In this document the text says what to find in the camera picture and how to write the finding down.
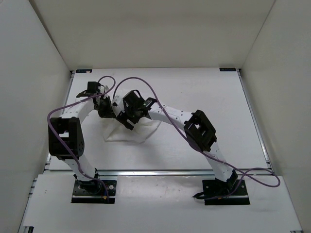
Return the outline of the white skirt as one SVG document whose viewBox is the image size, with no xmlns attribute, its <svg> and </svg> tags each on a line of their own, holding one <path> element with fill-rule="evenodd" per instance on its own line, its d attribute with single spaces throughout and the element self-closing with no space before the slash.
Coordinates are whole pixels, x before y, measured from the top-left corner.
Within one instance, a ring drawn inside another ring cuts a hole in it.
<svg viewBox="0 0 311 233">
<path fill-rule="evenodd" d="M 142 118 L 133 130 L 130 130 L 116 119 L 104 118 L 102 120 L 102 133 L 106 142 L 143 143 L 159 128 L 160 124 L 160 121 Z"/>
</svg>

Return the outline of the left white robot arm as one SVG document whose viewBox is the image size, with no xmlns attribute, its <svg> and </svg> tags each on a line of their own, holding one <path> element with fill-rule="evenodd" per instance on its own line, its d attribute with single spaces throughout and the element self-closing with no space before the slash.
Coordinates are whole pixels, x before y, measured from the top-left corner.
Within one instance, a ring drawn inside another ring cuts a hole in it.
<svg viewBox="0 0 311 233">
<path fill-rule="evenodd" d="M 88 82 L 87 90 L 79 93 L 74 103 L 63 107 L 61 116 L 48 115 L 50 155 L 66 163 L 90 193 L 99 192 L 102 181 L 85 155 L 81 125 L 92 111 L 97 111 L 101 118 L 115 117 L 108 96 L 110 90 L 99 82 Z"/>
</svg>

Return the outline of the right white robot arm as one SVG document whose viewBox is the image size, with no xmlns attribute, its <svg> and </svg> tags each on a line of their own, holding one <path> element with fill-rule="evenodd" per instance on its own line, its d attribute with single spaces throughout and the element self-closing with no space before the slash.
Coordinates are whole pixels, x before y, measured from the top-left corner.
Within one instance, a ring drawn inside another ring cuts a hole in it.
<svg viewBox="0 0 311 233">
<path fill-rule="evenodd" d="M 117 121 L 129 130 L 133 130 L 142 118 L 165 122 L 181 130 L 188 144 L 202 152 L 211 165 L 218 190 L 227 195 L 235 189 L 237 173 L 226 164 L 217 143 L 216 130 L 201 110 L 194 113 L 177 110 L 160 104 L 157 99 L 144 99 L 137 90 L 129 91 L 124 97 L 115 95 L 112 108 Z"/>
</svg>

